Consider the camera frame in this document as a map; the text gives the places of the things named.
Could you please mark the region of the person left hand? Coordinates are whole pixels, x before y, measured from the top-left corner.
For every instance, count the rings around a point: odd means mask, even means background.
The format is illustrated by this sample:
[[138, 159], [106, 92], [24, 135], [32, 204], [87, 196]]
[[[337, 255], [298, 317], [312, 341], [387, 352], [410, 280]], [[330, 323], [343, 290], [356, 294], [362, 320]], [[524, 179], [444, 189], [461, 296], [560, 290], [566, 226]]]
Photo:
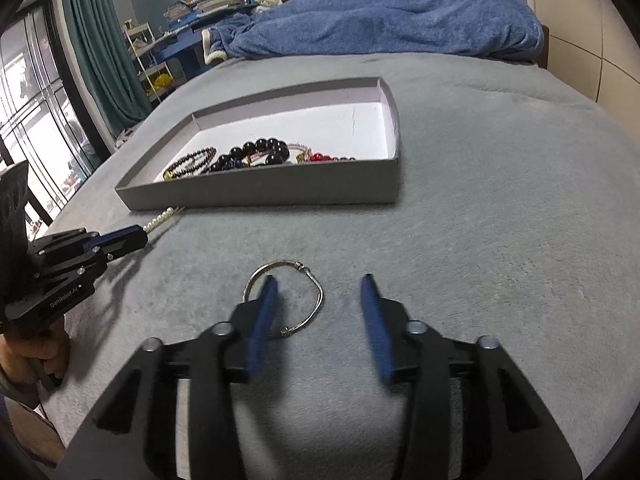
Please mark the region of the person left hand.
[[32, 385], [38, 375], [31, 360], [36, 360], [47, 375], [64, 377], [70, 362], [70, 336], [64, 318], [53, 323], [43, 337], [23, 339], [15, 330], [1, 335], [1, 369], [10, 382]]

